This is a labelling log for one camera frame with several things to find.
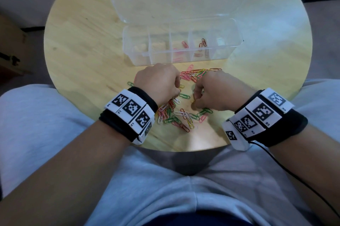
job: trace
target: plastic organizer box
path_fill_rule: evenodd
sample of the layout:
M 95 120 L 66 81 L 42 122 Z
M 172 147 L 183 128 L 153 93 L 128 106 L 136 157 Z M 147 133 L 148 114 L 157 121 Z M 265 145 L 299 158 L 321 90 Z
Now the plastic organizer box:
M 245 0 L 112 0 L 123 52 L 136 66 L 226 59 L 243 39 L 232 18 Z

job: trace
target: gray floor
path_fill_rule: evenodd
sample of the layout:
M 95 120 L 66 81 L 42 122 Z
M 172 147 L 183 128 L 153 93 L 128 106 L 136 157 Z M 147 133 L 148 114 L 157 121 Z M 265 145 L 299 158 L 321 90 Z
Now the gray floor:
M 340 79 L 340 17 L 338 15 L 340 0 L 308 3 L 305 7 L 313 33 L 313 55 L 307 78 Z M 43 31 L 29 34 L 34 52 L 33 74 L 13 78 L 0 85 L 0 95 L 12 88 L 27 84 L 52 84 L 45 64 L 43 38 Z M 184 175 L 192 175 L 200 171 L 223 148 L 190 153 L 157 152 L 146 149 L 142 151 L 164 167 Z

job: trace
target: cardboard box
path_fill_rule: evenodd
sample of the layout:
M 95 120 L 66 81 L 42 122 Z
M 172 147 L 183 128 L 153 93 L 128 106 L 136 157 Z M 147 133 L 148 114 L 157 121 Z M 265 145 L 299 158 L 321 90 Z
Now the cardboard box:
M 31 57 L 26 38 L 26 33 L 0 15 L 0 81 L 29 72 Z

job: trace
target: wooden furniture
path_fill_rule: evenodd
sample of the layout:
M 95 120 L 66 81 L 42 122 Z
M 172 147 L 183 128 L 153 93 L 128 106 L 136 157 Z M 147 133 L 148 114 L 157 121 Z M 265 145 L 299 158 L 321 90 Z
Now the wooden furniture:
M 30 65 L 26 34 L 8 18 L 0 15 L 0 83 L 23 75 Z
M 228 60 L 195 62 L 194 68 L 222 68 L 255 88 L 272 87 L 292 99 L 304 82 L 312 54 L 312 35 L 300 0 L 247 0 L 233 16 L 244 43 Z M 60 94 L 96 120 L 103 106 L 133 81 L 137 71 L 122 52 L 122 30 L 110 0 L 56 0 L 45 30 L 45 57 Z M 176 63 L 185 70 L 190 63 Z M 192 96 L 193 82 L 182 80 Z M 192 112 L 190 100 L 178 106 Z M 196 151 L 228 144 L 221 122 L 232 113 L 209 115 L 186 133 L 173 125 L 154 125 L 145 148 Z

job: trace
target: box lid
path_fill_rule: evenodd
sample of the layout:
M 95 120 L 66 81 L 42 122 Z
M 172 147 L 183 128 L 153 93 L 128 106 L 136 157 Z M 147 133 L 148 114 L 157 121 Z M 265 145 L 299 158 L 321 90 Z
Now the box lid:
M 121 21 L 139 25 L 227 16 L 244 0 L 112 0 Z

